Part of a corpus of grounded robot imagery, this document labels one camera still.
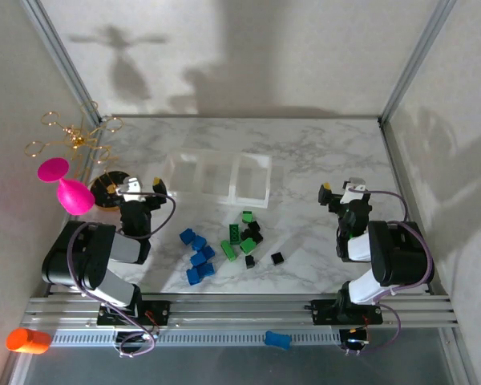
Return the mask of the pink plastic goblet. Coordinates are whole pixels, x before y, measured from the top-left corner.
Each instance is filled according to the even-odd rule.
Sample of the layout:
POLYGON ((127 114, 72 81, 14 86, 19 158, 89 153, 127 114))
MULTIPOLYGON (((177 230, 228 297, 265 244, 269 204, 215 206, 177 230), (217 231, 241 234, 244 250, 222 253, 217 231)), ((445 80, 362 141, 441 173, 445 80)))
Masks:
POLYGON ((95 204, 95 197, 87 186, 78 181, 67 179, 70 170, 68 161, 54 157, 44 161, 38 168, 38 178, 48 184, 57 184, 57 199, 72 216, 88 213, 95 204))

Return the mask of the blue bone-shaped piece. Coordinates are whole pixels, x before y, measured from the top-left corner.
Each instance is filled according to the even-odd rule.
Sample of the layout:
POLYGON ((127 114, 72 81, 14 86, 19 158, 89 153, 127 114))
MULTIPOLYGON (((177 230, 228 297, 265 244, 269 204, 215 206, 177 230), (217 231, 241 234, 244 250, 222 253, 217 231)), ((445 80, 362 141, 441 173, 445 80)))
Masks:
POLYGON ((292 337, 288 334, 268 330, 265 332, 264 344, 268 347, 277 347, 287 351, 291 347, 292 337))

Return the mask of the aluminium frame post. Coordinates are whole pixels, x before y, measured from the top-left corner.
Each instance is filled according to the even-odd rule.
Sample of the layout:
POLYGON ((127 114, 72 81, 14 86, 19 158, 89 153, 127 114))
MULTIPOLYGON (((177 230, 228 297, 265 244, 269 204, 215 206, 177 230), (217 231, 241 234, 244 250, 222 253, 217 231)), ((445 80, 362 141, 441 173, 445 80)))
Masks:
POLYGON ((90 101, 91 96, 67 53, 67 50, 41 0, 19 0, 19 3, 26 11, 27 17, 31 20, 50 57, 54 60, 55 65, 59 69, 79 105, 90 101))
POLYGON ((457 1, 458 0, 437 1, 401 75, 398 77, 393 91, 390 93, 389 99, 382 109, 382 113, 378 117, 381 128, 384 128, 390 122, 396 112, 457 1))

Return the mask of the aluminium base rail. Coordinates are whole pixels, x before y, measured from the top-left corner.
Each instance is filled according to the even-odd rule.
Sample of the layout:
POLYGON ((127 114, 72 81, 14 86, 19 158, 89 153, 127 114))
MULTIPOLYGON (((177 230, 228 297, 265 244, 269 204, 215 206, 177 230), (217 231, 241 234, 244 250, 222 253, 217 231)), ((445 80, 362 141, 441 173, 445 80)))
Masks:
MULTIPOLYGON (((155 294, 169 303, 165 330, 310 329, 314 300, 334 302, 332 294, 155 294)), ((408 328, 457 327, 446 295, 403 294, 381 301, 382 327, 400 322, 408 328)), ((40 330, 106 329, 98 322, 99 304, 78 294, 32 298, 21 326, 40 330)))

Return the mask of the orange cylinder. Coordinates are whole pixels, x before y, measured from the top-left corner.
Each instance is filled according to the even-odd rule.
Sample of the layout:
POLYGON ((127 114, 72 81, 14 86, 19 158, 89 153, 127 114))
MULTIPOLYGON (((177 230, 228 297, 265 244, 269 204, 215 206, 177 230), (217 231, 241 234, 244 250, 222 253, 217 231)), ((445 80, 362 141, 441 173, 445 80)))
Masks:
POLYGON ((6 348, 9 351, 40 355, 46 352, 51 345, 52 337, 39 330, 17 328, 9 333, 6 338, 6 348))

